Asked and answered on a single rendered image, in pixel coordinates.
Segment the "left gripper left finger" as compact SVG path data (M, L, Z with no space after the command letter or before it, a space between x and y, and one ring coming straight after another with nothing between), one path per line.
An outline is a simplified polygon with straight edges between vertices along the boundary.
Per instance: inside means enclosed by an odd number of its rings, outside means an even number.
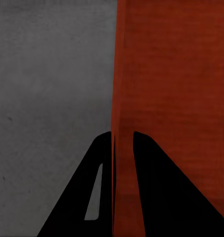
M84 220L102 163L99 218ZM111 131L95 138L37 237L112 237Z

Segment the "storage box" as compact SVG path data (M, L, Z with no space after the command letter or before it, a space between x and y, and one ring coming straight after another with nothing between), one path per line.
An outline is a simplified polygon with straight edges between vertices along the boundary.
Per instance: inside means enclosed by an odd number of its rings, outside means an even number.
M117 2L112 237L146 237L136 131L224 217L224 0Z

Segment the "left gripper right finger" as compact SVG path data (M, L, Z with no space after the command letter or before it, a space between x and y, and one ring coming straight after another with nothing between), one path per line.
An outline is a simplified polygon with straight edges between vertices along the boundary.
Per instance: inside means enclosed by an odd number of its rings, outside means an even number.
M224 217L153 138L134 132L146 237L224 237Z

